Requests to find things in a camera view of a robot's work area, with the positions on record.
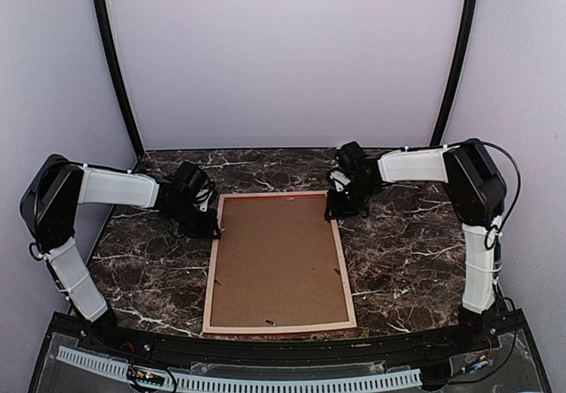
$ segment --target wooden picture frame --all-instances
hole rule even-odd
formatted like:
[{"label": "wooden picture frame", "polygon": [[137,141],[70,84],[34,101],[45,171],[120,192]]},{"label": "wooden picture frame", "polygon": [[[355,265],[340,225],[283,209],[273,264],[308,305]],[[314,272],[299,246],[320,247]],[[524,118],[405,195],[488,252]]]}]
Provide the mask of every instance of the wooden picture frame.
[{"label": "wooden picture frame", "polygon": [[[287,201],[294,200],[295,198],[309,198],[323,197],[325,199],[326,191],[312,191],[312,192],[276,192],[276,193],[259,193],[259,194],[229,194],[221,195],[218,203],[218,225],[222,229],[222,217],[223,212],[226,207],[226,202],[228,200],[246,200],[246,199],[263,199],[265,198],[286,198]],[[320,213],[320,220],[327,224],[323,218],[323,213]],[[215,326],[212,325],[212,314],[214,312],[214,291],[217,276],[217,264],[218,264],[218,250],[222,240],[215,240],[212,244],[212,250],[210,255],[210,269],[207,281],[205,305],[204,305],[204,319],[203,319],[203,333],[205,335],[290,335],[290,334],[301,334],[301,333],[314,333],[319,331],[333,331],[333,330],[348,330],[354,329],[356,325],[356,315],[354,312],[354,303],[352,301],[351,290],[348,280],[348,272],[346,268],[346,262],[344,259],[344,252],[342,249],[340,241],[340,233],[338,229],[338,224],[336,220],[331,220],[328,223],[329,229],[332,231],[333,242],[335,245],[336,261],[338,268],[334,268],[334,272],[340,276],[338,281],[341,282],[341,290],[345,302],[345,320],[340,320],[330,323],[317,323],[308,325],[293,325],[293,326],[276,326],[275,324],[271,326],[257,326],[257,327],[228,327],[228,326]]]}]

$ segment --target curved black frame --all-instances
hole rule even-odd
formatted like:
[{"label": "curved black frame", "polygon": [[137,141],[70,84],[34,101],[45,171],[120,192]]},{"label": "curved black frame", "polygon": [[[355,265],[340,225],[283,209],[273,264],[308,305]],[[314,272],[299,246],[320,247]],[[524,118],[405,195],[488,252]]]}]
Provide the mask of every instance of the curved black frame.
[{"label": "curved black frame", "polygon": [[[515,322],[524,331],[531,351],[540,385],[545,393],[550,393],[545,368],[532,337],[529,324],[521,309],[514,312],[504,307],[490,320],[486,329],[495,329],[497,335],[511,333],[515,330]],[[108,351],[93,342],[88,336],[83,336],[84,327],[76,317],[55,312],[47,333],[43,338],[39,357],[35,362],[34,374],[29,384],[29,393],[36,392],[39,384],[43,362],[55,333],[76,338],[78,346],[92,351],[108,354]],[[242,342],[231,340],[213,340],[206,338],[186,338],[177,335],[160,335],[130,328],[119,328],[119,333],[131,343],[136,344],[137,350],[143,350],[139,345],[148,344],[149,351],[143,356],[175,368],[190,369],[192,364],[211,363],[236,366],[328,366],[347,365],[368,362],[386,361],[388,367],[410,366],[420,368],[423,374],[437,374],[445,368],[450,370],[448,360],[454,355],[461,354],[454,347],[423,348],[423,342],[450,338],[456,334],[458,326],[436,328],[430,331],[407,335],[387,335],[381,337],[358,338],[355,340],[315,341],[315,342]],[[486,348],[483,341],[474,343],[471,348],[479,351]]]},{"label": "curved black frame", "polygon": [[456,90],[458,89],[458,83],[460,82],[460,75],[462,74],[463,61],[466,57],[466,50],[468,49],[471,22],[474,18],[475,9],[476,0],[463,0],[460,30],[458,31],[458,38],[456,39],[454,57],[452,59],[452,65],[450,66],[450,74],[448,75],[442,104],[440,105],[439,116],[436,119],[436,125],[432,132],[431,146],[440,145],[440,141],[442,141],[442,137],[446,131],[450,112],[452,111],[452,105],[454,104]]},{"label": "curved black frame", "polygon": [[127,134],[130,137],[130,142],[134,147],[135,155],[137,158],[140,158],[145,153],[145,150],[143,149],[140,132],[135,125],[134,114],[132,113],[132,107],[127,97],[126,84],[124,83],[124,78],[122,77],[122,71],[120,70],[120,64],[118,61],[118,54],[116,53],[114,38],[112,37],[112,30],[110,25],[110,18],[108,16],[108,8],[106,7],[106,0],[93,1],[95,3],[96,18],[98,19],[100,37],[103,41],[104,54],[106,55],[106,63],[108,64],[108,69],[112,78],[112,84],[114,85],[114,92],[116,93],[120,112],[122,113],[122,118],[124,119],[124,124],[126,125]]}]

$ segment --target black cable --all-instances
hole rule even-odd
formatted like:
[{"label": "black cable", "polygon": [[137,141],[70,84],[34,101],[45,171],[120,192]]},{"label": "black cable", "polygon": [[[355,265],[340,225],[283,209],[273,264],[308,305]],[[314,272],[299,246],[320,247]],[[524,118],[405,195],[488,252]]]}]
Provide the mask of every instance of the black cable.
[{"label": "black cable", "polygon": [[97,343],[99,346],[101,346],[102,348],[106,349],[107,351],[111,352],[114,355],[123,355],[123,356],[127,356],[129,357],[132,362],[130,363],[130,365],[133,365],[135,360],[138,361],[143,361],[153,367],[155,367],[156,369],[161,369],[162,371],[165,371],[167,373],[167,375],[169,375],[169,377],[171,378],[172,384],[173,384],[173,390],[172,393],[176,393],[177,392],[177,379],[175,378],[175,376],[173,375],[173,373],[171,372],[171,370],[164,366],[161,365],[159,363],[157,363],[155,360],[152,360],[150,358],[145,358],[143,356],[139,356],[139,355],[135,355],[133,353],[130,353],[128,351],[119,351],[117,349],[114,349],[113,347],[105,344],[101,339],[98,338],[98,335],[95,334],[95,332],[92,330],[92,328],[90,327],[89,323],[87,320],[85,320],[84,316],[82,315],[82,313],[79,312],[79,310],[76,308],[76,306],[74,305],[73,301],[70,302],[71,306],[74,309],[75,314],[78,316],[78,318],[82,321],[88,335],[90,335],[90,338],[92,338],[95,343]]},{"label": "black cable", "polygon": [[143,386],[141,386],[135,378],[132,379],[132,382],[134,383],[134,386],[137,387],[137,389],[134,389],[135,391],[140,391],[141,393],[143,393],[144,391],[146,391],[146,392],[148,391]]},{"label": "black cable", "polygon": [[[486,249],[491,250],[497,245],[497,242],[499,242],[499,233],[503,230],[503,227],[505,226],[505,224],[509,220],[509,216],[511,215],[511,213],[515,209],[516,202],[519,199],[519,194],[521,192],[521,187],[523,185],[523,181],[522,181],[522,177],[521,177],[521,170],[519,169],[519,165],[517,164],[517,162],[515,161],[513,156],[511,156],[511,154],[507,150],[505,150],[504,148],[502,148],[499,145],[496,145],[494,143],[487,143],[486,141],[480,141],[480,140],[471,140],[471,141],[466,141],[464,143],[450,144],[450,145],[448,145],[448,147],[452,147],[452,146],[456,146],[456,145],[463,145],[463,144],[466,144],[466,143],[475,143],[475,144],[483,145],[485,147],[490,147],[490,148],[493,148],[493,149],[499,151],[505,157],[507,157],[507,159],[511,162],[511,164],[515,168],[515,173],[516,173],[515,197],[513,198],[513,201],[511,202],[511,206],[509,207],[509,210],[507,210],[507,212],[505,213],[505,216],[503,216],[503,219],[501,221],[501,225],[499,227],[497,225],[492,225],[489,228],[489,230],[487,231],[486,238],[484,239],[484,245],[485,245]],[[493,240],[493,242],[490,245],[487,242],[489,240],[489,235],[491,234],[491,232],[493,230],[496,231],[495,232],[495,239]]]},{"label": "black cable", "polygon": [[41,262],[43,259],[40,256],[35,256],[34,251],[32,250],[34,247],[37,249],[37,243],[29,244],[29,246],[27,247],[27,249],[29,250],[29,254],[33,260],[35,260],[36,262]]},{"label": "black cable", "polygon": [[480,377],[476,380],[468,380],[468,381],[452,381],[454,378],[459,377],[460,375],[464,375],[462,372],[458,372],[456,374],[450,375],[448,378],[442,379],[442,380],[425,380],[425,379],[421,379],[421,381],[423,382],[423,384],[428,384],[428,385],[440,385],[440,384],[447,384],[447,385],[458,385],[458,384],[475,384],[477,382],[486,380],[487,378],[491,377],[492,375],[498,373],[511,359],[511,356],[513,356],[513,351],[515,351],[515,347],[516,347],[516,339],[518,337],[518,333],[519,333],[519,324],[518,324],[518,316],[517,316],[517,311],[516,311],[516,307],[515,307],[515,302],[513,301],[512,298],[510,297],[504,297],[504,296],[500,296],[500,291],[495,290],[496,293],[498,294],[498,298],[500,300],[504,300],[506,302],[509,302],[509,304],[511,304],[511,309],[513,310],[513,313],[515,315],[515,330],[514,330],[514,334],[513,334],[513,343],[511,344],[511,349],[509,349],[509,353],[507,354],[507,357],[503,360],[503,362],[501,362],[499,364],[499,366],[497,366],[492,372],[490,372],[489,374],[484,375],[483,377]]},{"label": "black cable", "polygon": [[[499,151],[500,153],[502,153],[513,165],[513,167],[515,168],[515,173],[516,173],[516,192],[515,192],[515,196],[513,198],[513,201],[511,202],[511,206],[509,207],[509,210],[507,210],[507,212],[505,213],[505,216],[503,217],[502,221],[501,221],[501,225],[498,227],[497,225],[492,225],[490,226],[490,228],[487,230],[487,234],[486,234],[486,238],[484,239],[484,246],[486,247],[487,250],[491,250],[493,249],[497,243],[499,242],[499,234],[501,233],[501,231],[503,230],[503,227],[505,226],[505,224],[507,223],[509,216],[511,215],[511,213],[513,212],[513,210],[515,209],[516,206],[516,202],[519,199],[519,194],[521,192],[521,188],[523,186],[523,181],[522,181],[522,176],[521,176],[521,170],[519,169],[519,165],[517,164],[517,162],[515,161],[515,159],[513,158],[513,156],[511,156],[511,154],[505,150],[503,147],[496,145],[494,143],[488,143],[486,141],[480,141],[479,139],[469,139],[467,141],[462,141],[459,143],[450,143],[448,145],[434,145],[434,146],[430,146],[430,147],[408,147],[408,148],[401,148],[401,150],[403,151],[411,151],[411,150],[438,150],[441,148],[452,148],[452,147],[460,147],[462,145],[466,145],[466,144],[476,144],[476,145],[483,145],[485,147],[489,147],[489,148],[493,148],[494,150]],[[492,233],[492,231],[496,231],[495,232],[495,240],[491,243],[488,244],[488,240],[489,240],[489,235]]]}]

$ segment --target black metal pole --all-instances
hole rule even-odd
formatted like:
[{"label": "black metal pole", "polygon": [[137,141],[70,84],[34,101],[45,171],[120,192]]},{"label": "black metal pole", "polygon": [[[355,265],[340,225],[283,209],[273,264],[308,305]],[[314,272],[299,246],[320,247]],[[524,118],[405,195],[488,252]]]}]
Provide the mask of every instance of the black metal pole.
[{"label": "black metal pole", "polygon": [[127,133],[130,136],[130,142],[134,147],[134,152],[137,158],[140,158],[144,154],[142,139],[140,138],[140,133],[135,125],[134,114],[132,113],[132,107],[127,98],[126,86],[124,84],[124,79],[122,78],[122,72],[120,70],[120,65],[118,62],[118,54],[116,53],[116,48],[114,46],[114,39],[112,38],[112,31],[110,26],[110,18],[108,17],[108,8],[106,7],[106,0],[94,0],[96,18],[98,19],[98,28],[100,29],[100,36],[103,40],[104,53],[106,54],[106,63],[108,64],[108,69],[110,70],[110,76],[112,78],[112,83],[114,85],[114,91],[116,93],[116,98],[118,99],[118,104],[120,111],[122,112],[122,118],[126,124]]},{"label": "black metal pole", "polygon": [[466,56],[466,49],[468,48],[471,22],[474,18],[475,8],[476,0],[463,0],[462,19],[460,21],[458,39],[456,40],[454,58],[452,59],[452,66],[450,67],[446,90],[444,91],[444,97],[442,98],[442,104],[440,105],[439,117],[436,120],[436,126],[432,133],[431,146],[440,145],[440,141],[442,141],[442,136],[446,130],[456,90],[458,89],[460,74],[462,74],[463,61]]}]

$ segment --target brown backing board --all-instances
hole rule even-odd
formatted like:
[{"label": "brown backing board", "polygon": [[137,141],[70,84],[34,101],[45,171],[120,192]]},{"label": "brown backing board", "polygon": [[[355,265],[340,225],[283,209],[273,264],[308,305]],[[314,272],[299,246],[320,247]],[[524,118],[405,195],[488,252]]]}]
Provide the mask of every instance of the brown backing board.
[{"label": "brown backing board", "polygon": [[293,334],[356,327],[336,221],[325,192],[220,197],[203,332]]}]

